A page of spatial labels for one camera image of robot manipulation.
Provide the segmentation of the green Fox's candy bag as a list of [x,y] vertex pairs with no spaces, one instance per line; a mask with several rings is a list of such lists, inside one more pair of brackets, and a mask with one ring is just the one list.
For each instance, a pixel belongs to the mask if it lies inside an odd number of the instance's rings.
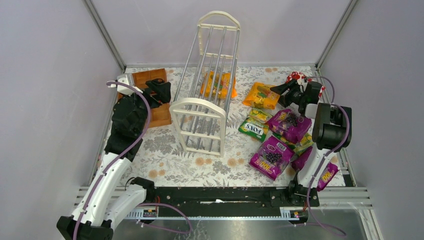
[[247,117],[239,126],[238,131],[263,143],[269,132],[269,127],[253,117]]

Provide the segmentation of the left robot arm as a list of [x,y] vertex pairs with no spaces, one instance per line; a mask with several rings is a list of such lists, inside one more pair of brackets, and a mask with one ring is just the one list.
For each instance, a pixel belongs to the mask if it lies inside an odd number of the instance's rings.
[[148,80],[139,89],[128,81],[107,82],[122,95],[113,107],[110,136],[100,167],[71,216],[61,216],[56,227],[66,240],[110,240],[121,221],[139,204],[154,198],[154,182],[136,177],[110,204],[124,171],[132,164],[152,120],[152,109],[171,100],[171,83]]

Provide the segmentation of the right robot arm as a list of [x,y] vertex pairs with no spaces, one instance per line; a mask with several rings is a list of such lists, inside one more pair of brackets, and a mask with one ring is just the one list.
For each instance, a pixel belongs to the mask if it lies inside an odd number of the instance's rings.
[[318,207],[318,190],[328,182],[322,179],[328,170],[328,163],[336,153],[350,144],[352,138],[352,109],[333,102],[321,102],[323,85],[314,79],[313,76],[307,77],[305,87],[293,79],[270,88],[280,96],[278,102],[282,106],[295,104],[300,115],[311,120],[311,138],[314,143],[311,155],[288,187],[269,193],[273,207]]

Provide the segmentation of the orange candy bag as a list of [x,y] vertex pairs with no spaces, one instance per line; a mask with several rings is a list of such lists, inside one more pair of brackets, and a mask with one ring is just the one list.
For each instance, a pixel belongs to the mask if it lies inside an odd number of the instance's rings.
[[211,71],[209,74],[205,75],[204,81],[201,85],[200,95],[209,97],[212,89],[212,96],[214,97],[218,89],[218,98],[225,99],[229,91],[230,77],[231,74],[229,72],[221,75],[220,73],[215,74]]
[[271,90],[275,85],[255,82],[242,101],[248,107],[274,110],[280,95]]

